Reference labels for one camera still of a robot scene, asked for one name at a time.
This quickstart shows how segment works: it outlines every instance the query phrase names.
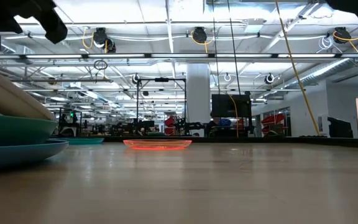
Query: red object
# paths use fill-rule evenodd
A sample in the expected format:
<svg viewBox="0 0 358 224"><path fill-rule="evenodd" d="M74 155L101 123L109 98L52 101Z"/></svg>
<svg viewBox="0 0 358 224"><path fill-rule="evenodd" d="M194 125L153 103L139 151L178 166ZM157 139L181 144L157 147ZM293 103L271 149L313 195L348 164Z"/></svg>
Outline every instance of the red object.
<svg viewBox="0 0 358 224"><path fill-rule="evenodd" d="M174 123L175 123L175 118L173 118L173 116L169 117L166 121L164 121L164 124L167 127L172 127Z"/></svg>
<svg viewBox="0 0 358 224"><path fill-rule="evenodd" d="M182 150L191 140L136 139L124 140L124 144L137 150Z"/></svg>
<svg viewBox="0 0 358 224"><path fill-rule="evenodd" d="M166 135L171 135L171 134L173 134L174 130L175 130L175 128L168 128L168 127L166 127L166 128L164 129L164 133L165 133Z"/></svg>
<svg viewBox="0 0 358 224"><path fill-rule="evenodd" d="M285 118L284 114L276 114L275 116L268 116L267 118L263 119L261 121L261 123L263 125L266 125L266 124L278 124L281 121L283 121L284 118Z"/></svg>

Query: blue plate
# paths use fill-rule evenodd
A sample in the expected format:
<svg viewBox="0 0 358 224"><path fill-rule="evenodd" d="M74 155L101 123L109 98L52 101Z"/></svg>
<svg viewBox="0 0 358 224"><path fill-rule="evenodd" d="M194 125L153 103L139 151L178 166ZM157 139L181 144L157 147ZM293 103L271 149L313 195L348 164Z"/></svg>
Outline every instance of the blue plate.
<svg viewBox="0 0 358 224"><path fill-rule="evenodd" d="M0 146L0 168L42 161L66 149L68 142L48 140L44 144Z"/></svg>

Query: yellow cable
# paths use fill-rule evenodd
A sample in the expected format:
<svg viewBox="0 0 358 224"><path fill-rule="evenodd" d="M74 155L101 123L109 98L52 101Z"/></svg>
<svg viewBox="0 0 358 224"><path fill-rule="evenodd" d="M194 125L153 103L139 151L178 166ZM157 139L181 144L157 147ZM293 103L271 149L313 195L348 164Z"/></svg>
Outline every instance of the yellow cable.
<svg viewBox="0 0 358 224"><path fill-rule="evenodd" d="M345 39L345 38L342 38L342 37L338 37L337 35L335 35L337 32L335 31L333 33L333 36L339 40L345 40L345 41L355 41L355 40L358 40L358 38L354 38L354 39Z"/></svg>
<svg viewBox="0 0 358 224"><path fill-rule="evenodd" d="M233 101L233 103L234 103L234 110L236 111L236 119L237 119L237 138L239 138L239 120L238 120L238 114L237 114L237 106L236 106L236 102L233 100L233 97L231 96L231 95L229 95L230 96L230 99Z"/></svg>
<svg viewBox="0 0 358 224"><path fill-rule="evenodd" d="M92 38L91 38L91 45L90 46L87 46L85 44L85 32L86 32L86 28L84 29L84 34L82 35L82 45L84 45L84 47L87 48L87 49L91 49L92 46L93 46L93 34L94 34L94 32L92 32Z"/></svg>
<svg viewBox="0 0 358 224"><path fill-rule="evenodd" d="M356 52L358 53L357 47L355 47L355 45L354 45L351 41L349 41L349 43L351 43L351 45L352 45L352 47L354 48L354 50L356 50Z"/></svg>
<svg viewBox="0 0 358 224"><path fill-rule="evenodd" d="M301 88L301 91L302 91L302 94L303 94L303 98L305 99L306 106L308 107L308 111L309 111L309 114L310 114L310 116L311 116L311 120L313 121L313 125L314 125L314 128L315 128L315 130L316 130L316 134L319 136L319 135L320 135L320 132L318 131L318 127L317 127L316 120L314 119L313 112L312 112L312 110L311 110L311 108L310 108L310 105L309 105L308 97L306 96L305 90L303 89L303 84L302 84L301 80L299 79L298 71L296 70L295 63L294 63L294 61L293 61L290 44L289 44L289 42L288 42L287 33L285 32L285 29L284 29L284 23L283 23L283 19L281 18L280 8L278 7L278 0L274 0L274 1L275 1L275 3L276 3L276 8L277 8L277 12L278 12L278 17L280 18L281 28L282 28L282 31L283 31L283 34L284 34L285 43L286 43L286 45L287 45L288 54L290 55L290 59L291 59L291 64L292 64L293 71L295 72L296 79L298 80L299 87Z"/></svg>
<svg viewBox="0 0 358 224"><path fill-rule="evenodd" d="M203 43L203 44L202 44L202 43L197 42L197 41L193 38L193 33L194 33L194 31L191 31L191 33L190 33L190 37L191 37L191 39L193 40L193 42L196 43L196 44L204 45L204 46L205 46L205 53L208 53L207 45L210 44L212 41L214 41L214 39L212 39L212 40L209 41L208 43Z"/></svg>

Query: green bowl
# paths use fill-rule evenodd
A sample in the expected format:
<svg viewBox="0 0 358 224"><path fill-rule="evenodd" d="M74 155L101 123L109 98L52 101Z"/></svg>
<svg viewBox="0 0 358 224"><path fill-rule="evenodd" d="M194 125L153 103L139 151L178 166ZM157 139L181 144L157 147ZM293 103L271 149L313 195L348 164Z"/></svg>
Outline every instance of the green bowl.
<svg viewBox="0 0 358 224"><path fill-rule="evenodd" d="M54 121L0 115L0 146L42 144L56 126Z"/></svg>

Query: black monitor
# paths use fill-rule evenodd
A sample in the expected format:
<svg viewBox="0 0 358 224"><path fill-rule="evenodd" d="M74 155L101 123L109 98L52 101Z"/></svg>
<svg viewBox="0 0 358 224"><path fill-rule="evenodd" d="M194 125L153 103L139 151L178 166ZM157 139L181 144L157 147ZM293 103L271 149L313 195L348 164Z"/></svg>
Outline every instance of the black monitor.
<svg viewBox="0 0 358 224"><path fill-rule="evenodd" d="M251 98L249 95L212 94L212 117L214 118L249 118Z"/></svg>

